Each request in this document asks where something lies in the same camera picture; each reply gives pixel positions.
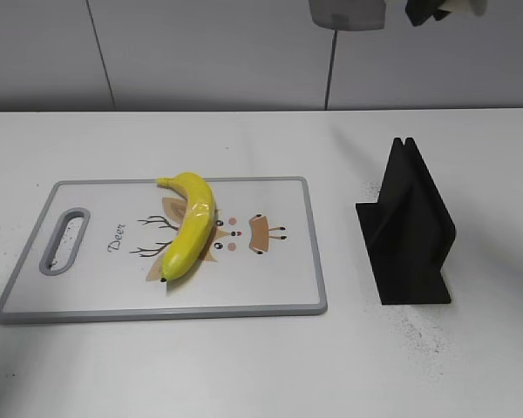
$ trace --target white wall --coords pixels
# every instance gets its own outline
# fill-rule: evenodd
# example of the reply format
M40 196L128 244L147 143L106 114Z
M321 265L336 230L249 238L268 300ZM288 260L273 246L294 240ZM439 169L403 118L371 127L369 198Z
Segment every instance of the white wall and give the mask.
M0 0L0 111L111 108L84 0Z
M118 110L322 109L308 0L91 0ZM340 33L333 109L523 106L523 0ZM85 0L0 0L0 111L111 110Z
M384 30L339 34L329 106L523 106L523 0L418 28L390 5Z
M321 109L308 0L92 0L120 110Z

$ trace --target white table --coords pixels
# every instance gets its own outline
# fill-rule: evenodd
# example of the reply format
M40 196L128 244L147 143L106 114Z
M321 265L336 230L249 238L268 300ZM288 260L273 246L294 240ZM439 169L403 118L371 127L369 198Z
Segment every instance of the white table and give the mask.
M449 306L379 303L353 205L396 136L458 228ZM329 311L0 327L0 416L523 417L523 109L0 114L0 294L56 181L184 170L304 176Z

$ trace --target banana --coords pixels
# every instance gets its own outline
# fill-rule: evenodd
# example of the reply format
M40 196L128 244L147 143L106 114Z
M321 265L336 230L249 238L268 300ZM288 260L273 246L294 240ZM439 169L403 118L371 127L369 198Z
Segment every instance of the banana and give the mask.
M215 201L206 180L193 172L157 179L157 185L170 187L187 200L179 234L163 259L163 279L175 280L192 268L206 245L214 226Z

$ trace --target black stand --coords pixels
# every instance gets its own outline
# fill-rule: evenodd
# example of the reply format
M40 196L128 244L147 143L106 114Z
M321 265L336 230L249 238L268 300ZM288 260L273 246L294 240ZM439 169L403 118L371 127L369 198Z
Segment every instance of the black stand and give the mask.
M413 138L395 138L377 203L358 218L383 305L450 303L440 268L455 225Z

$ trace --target cutting board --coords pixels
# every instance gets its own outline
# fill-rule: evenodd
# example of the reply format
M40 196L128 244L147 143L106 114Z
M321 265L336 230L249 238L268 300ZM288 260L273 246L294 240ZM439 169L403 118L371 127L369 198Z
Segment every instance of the cutting board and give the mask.
M305 179L208 179L216 227L185 277L160 281L186 201L154 180L59 182L0 299L1 323L321 314Z

